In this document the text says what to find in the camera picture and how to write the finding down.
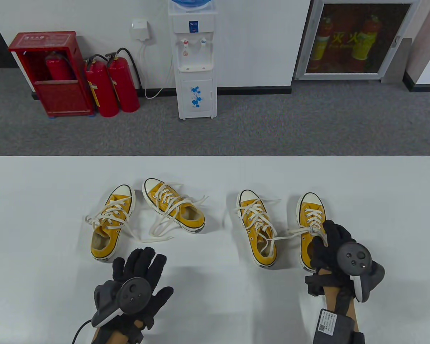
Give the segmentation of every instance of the wall socket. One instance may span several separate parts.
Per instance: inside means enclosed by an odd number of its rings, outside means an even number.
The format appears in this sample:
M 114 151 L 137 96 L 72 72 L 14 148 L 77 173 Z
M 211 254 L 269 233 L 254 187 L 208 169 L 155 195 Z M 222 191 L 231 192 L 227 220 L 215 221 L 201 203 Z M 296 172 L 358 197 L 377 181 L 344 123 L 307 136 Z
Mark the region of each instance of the wall socket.
M 130 38 L 139 41 L 150 39 L 150 31 L 148 30 L 148 21 L 145 19 L 134 19 L 129 29 Z

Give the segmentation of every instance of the yellow sneaker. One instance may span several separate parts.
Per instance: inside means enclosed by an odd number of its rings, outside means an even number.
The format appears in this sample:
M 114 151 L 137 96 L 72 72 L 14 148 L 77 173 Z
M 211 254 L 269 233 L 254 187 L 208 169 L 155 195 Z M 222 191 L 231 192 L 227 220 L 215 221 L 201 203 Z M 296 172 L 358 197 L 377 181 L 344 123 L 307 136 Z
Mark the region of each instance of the yellow sneaker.
M 277 232 L 269 220 L 263 201 L 253 191 L 243 190 L 236 204 L 255 262 L 261 267 L 270 267 L 277 257 L 274 243 Z
M 113 257 L 123 226 L 132 234 L 128 221 L 134 208 L 134 190 L 129 185 L 120 185 L 111 193 L 104 208 L 96 216 L 86 216 L 85 221 L 94 229 L 91 240 L 94 259 L 106 262 Z
M 196 205 L 201 204 L 205 198 L 195 202 L 186 195 L 180 195 L 165 182 L 149 178 L 143 182 L 142 192 L 148 205 L 162 215 L 162 218 L 150 229 L 150 236 L 171 239 L 164 236 L 164 231 L 172 222 L 191 233 L 199 233 L 205 226 L 205 216 Z M 169 219 L 165 226 L 161 226 L 165 219 Z
M 300 198 L 296 207 L 296 220 L 300 228 L 291 233 L 301 233 L 301 265 L 304 269 L 315 272 L 315 268 L 310 264 L 313 250 L 312 239 L 318 235 L 326 242 L 326 234 L 322 225 L 326 220 L 325 208 L 316 194 L 308 192 Z

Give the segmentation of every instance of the white shoelace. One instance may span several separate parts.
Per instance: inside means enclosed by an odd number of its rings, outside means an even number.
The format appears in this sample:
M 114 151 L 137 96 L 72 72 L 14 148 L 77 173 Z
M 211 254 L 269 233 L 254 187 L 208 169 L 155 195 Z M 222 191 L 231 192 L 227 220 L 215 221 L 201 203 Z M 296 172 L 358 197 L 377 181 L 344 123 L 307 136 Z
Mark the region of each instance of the white shoelace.
M 193 200 L 188 195 L 175 195 L 173 191 L 170 190 L 170 184 L 174 186 L 181 186 L 183 184 L 178 183 L 164 183 L 162 184 L 159 189 L 154 194 L 153 198 L 155 201 L 155 206 L 159 210 L 159 202 L 162 202 L 163 204 L 167 204 L 166 211 L 162 214 L 161 218 L 158 219 L 159 221 L 156 221 L 155 224 L 150 228 L 149 234 L 150 236 L 154 237 L 154 241 L 167 241 L 173 238 L 173 236 L 165 236 L 170 231 L 172 231 L 175 228 L 172 228 L 168 231 L 166 229 L 171 225 L 171 223 L 176 219 L 177 214 L 180 212 L 180 205 L 189 203 L 190 205 L 196 207 L 197 205 L 202 204 L 205 200 L 207 200 L 208 197 L 202 197 L 200 200 Z M 167 221 L 164 221 L 167 216 L 172 212 L 176 210 L 175 214 L 172 216 L 171 219 L 168 219 Z
M 113 224 L 113 221 L 118 221 L 120 223 L 119 226 L 105 226 L 106 230 L 117 230 L 119 231 L 123 227 L 125 227 L 128 230 L 128 233 L 135 238 L 138 242 L 141 243 L 151 243 L 156 241 L 155 239 L 150 240 L 142 240 L 140 239 L 140 236 L 138 234 L 135 234 L 133 230 L 130 228 L 128 222 L 129 222 L 129 214 L 127 211 L 123 209 L 125 205 L 125 201 L 129 200 L 131 197 L 125 197 L 120 200 L 111 201 L 105 205 L 105 207 L 102 208 L 101 211 L 99 211 L 95 216 L 86 216 L 84 218 L 84 221 L 89 223 L 92 226 L 92 229 L 96 230 L 98 226 L 103 224 L 105 221 Z M 125 215 L 125 220 L 122 220 L 118 217 L 120 213 L 123 213 Z
M 274 255 L 274 241 L 277 236 L 277 231 L 272 225 L 272 223 L 265 217 L 266 213 L 263 210 L 263 206 L 260 203 L 261 201 L 266 201 L 261 198 L 256 199 L 253 203 L 250 205 L 246 205 L 243 207 L 237 207 L 235 211 L 244 210 L 244 213 L 242 215 L 242 218 L 248 214 L 248 220 L 252 221 L 252 223 L 247 226 L 245 229 L 249 232 L 251 227 L 253 227 L 254 231 L 258 234 L 258 236 L 262 237 L 264 239 L 264 247 L 259 252 L 261 255 L 263 255 L 264 250 L 269 246 L 269 254 L 268 257 L 272 257 Z M 264 236 L 261 231 L 267 233 L 267 229 L 270 228 L 272 232 L 272 238 L 267 238 Z
M 306 213 L 307 223 L 309 224 L 309 227 L 300 226 L 300 228 L 297 229 L 289 229 L 288 233 L 290 234 L 290 236 L 286 236 L 283 239 L 291 239 L 301 234 L 310 233 L 313 237 L 320 236 L 326 246 L 326 234 L 322 228 L 323 212 L 315 209 L 304 209 L 304 211 Z

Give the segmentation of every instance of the white table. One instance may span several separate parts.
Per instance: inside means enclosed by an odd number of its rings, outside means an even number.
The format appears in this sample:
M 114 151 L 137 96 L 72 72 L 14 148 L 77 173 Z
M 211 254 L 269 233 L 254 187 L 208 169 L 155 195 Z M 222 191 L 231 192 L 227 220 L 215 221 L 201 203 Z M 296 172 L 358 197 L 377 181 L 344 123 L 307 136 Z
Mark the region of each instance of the white table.
M 231 210 L 251 188 L 278 231 L 296 226 L 297 199 L 323 200 L 386 269 L 357 304 L 367 343 L 430 344 L 430 157 L 0 157 L 0 344 L 70 343 L 94 313 L 94 287 L 111 265 L 89 253 L 94 213 L 117 185 L 145 178 L 208 195 L 200 234 L 173 231 L 152 244 L 168 263 L 160 285 L 175 294 L 144 343 L 311 343 L 323 298 L 307 294 L 298 241 L 278 244 L 272 269 L 256 266 Z M 146 237 L 156 213 L 137 191 L 132 226 Z M 126 240 L 127 255 L 134 247 Z M 90 342 L 86 327 L 77 343 Z

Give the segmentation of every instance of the hand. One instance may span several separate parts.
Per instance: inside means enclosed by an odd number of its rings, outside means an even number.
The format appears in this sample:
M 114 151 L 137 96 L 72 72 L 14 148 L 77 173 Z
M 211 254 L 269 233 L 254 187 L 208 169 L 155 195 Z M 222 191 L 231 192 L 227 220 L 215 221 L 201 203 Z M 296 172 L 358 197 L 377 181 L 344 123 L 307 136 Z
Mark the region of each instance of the hand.
M 355 241 L 351 234 L 343 226 L 335 224 L 331 220 L 323 223 L 326 232 L 328 246 L 325 246 L 321 237 L 315 236 L 312 240 L 314 251 L 311 265 L 317 269 L 326 269 L 335 274 L 344 274 L 338 265 L 336 254 L 339 248 L 346 242 Z
M 124 262 L 123 258 L 116 258 L 113 261 L 113 280 L 124 283 L 133 277 L 142 277 L 148 281 L 153 292 L 167 261 L 166 256 L 158 254 L 152 262 L 154 254 L 154 249 L 146 247 L 145 249 L 135 249 L 128 257 L 127 262 Z M 145 325 L 150 329 L 154 324 L 154 316 L 166 304 L 173 293 L 173 288 L 164 287 L 156 295 L 151 296 L 148 305 L 139 313 L 117 316 L 103 327 L 118 330 L 128 336 L 131 332 L 136 332 L 137 327 L 135 324 L 137 324 L 136 321 L 138 320 L 143 323 L 143 326 L 138 330 L 143 330 Z

